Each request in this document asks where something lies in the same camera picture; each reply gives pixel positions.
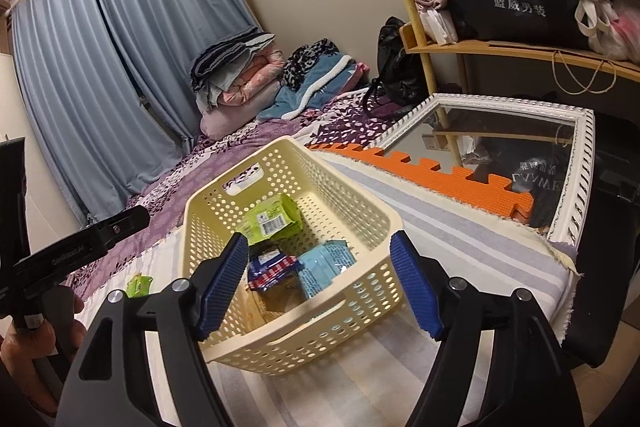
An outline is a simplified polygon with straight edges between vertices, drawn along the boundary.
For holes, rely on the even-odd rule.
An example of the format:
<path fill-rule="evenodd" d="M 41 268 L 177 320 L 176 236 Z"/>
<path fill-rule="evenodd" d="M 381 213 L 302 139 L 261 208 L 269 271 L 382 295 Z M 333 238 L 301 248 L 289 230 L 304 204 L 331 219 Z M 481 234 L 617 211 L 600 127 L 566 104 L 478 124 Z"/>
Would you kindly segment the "person's left hand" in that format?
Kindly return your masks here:
<path fill-rule="evenodd" d="M 55 343 L 54 329 L 47 320 L 38 329 L 20 331 L 11 323 L 1 338 L 1 361 L 12 381 L 33 409 L 49 417 L 55 417 L 58 399 L 40 377 L 35 361 L 47 358 Z"/>

